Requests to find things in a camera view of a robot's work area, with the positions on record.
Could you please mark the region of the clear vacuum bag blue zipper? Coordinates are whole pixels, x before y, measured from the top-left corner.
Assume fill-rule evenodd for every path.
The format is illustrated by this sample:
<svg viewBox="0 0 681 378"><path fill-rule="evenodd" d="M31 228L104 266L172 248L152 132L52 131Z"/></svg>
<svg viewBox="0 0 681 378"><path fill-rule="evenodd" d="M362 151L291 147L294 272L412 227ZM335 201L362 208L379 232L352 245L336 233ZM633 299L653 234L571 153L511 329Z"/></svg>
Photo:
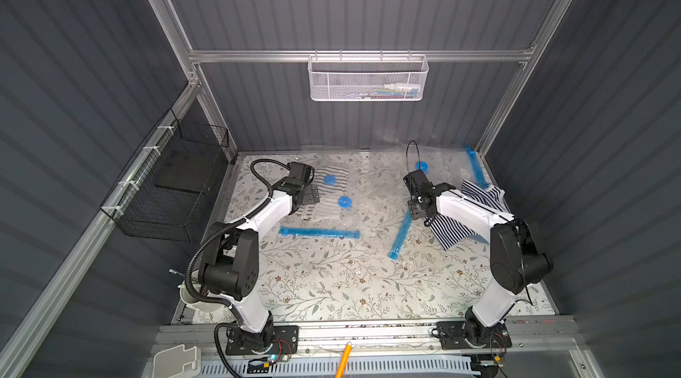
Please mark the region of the clear vacuum bag blue zipper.
<svg viewBox="0 0 681 378"><path fill-rule="evenodd" d="M390 260L397 261L413 220L402 195L354 192L350 228L360 230L362 246Z"/></svg>

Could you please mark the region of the blue white striped garment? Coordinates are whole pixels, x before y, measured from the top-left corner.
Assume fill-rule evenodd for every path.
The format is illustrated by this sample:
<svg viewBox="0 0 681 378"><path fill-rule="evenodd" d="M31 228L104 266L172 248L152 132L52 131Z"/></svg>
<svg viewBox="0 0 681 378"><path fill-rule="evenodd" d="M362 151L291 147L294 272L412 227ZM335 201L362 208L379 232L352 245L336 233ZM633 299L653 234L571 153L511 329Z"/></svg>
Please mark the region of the blue white striped garment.
<svg viewBox="0 0 681 378"><path fill-rule="evenodd" d="M444 250L465 239L491 242L491 229L509 222L513 214L504 202L505 191L480 188L468 180L461 188L441 193L436 199L437 215L426 220Z"/></svg>

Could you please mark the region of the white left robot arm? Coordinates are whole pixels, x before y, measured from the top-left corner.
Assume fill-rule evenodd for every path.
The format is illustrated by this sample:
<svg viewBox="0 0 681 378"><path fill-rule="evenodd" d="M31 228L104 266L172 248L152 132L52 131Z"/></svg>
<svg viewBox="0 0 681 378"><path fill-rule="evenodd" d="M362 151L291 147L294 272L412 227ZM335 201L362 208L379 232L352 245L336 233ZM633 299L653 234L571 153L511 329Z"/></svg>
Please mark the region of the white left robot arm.
<svg viewBox="0 0 681 378"><path fill-rule="evenodd" d="M187 266L184 284L202 303L230 310L240 329L261 334L271 313L257 296L260 237L306 204L315 170L305 163L258 159L250 171L266 187L264 198L230 223L216 222Z"/></svg>

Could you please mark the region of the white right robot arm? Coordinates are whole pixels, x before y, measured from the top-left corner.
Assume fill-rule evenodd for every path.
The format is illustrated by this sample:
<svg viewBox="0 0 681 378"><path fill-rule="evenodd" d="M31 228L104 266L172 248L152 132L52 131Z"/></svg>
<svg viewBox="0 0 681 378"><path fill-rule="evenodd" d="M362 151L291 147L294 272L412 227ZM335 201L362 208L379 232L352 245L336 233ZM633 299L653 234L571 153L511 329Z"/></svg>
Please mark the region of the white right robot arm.
<svg viewBox="0 0 681 378"><path fill-rule="evenodd" d="M499 324L535 285L553 270L553 260L535 238L532 226L514 216L491 190L455 188L433 184L423 170L404 176L412 219L424 219L444 248L478 236L489 244L491 282L466 312L466 325L473 331Z"/></svg>

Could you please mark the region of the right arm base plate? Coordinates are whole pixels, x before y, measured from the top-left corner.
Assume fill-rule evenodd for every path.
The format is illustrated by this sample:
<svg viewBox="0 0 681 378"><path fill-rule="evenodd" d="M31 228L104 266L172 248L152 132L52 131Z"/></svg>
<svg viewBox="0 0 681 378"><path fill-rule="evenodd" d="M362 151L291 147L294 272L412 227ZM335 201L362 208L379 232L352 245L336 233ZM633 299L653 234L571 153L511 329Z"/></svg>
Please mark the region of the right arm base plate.
<svg viewBox="0 0 681 378"><path fill-rule="evenodd" d="M484 328L475 321L440 321L431 330L444 350L499 349L513 346L503 322L493 328Z"/></svg>

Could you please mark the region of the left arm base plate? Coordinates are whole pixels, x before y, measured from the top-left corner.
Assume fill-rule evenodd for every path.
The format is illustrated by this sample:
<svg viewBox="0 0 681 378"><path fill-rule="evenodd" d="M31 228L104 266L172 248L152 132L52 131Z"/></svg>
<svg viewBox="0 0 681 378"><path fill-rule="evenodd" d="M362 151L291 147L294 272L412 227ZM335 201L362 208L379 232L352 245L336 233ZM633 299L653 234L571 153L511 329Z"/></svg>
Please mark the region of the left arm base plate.
<svg viewBox="0 0 681 378"><path fill-rule="evenodd" d="M296 354L300 328L298 326L266 326L259 334L249 333L240 328L226 332L225 354L229 356Z"/></svg>

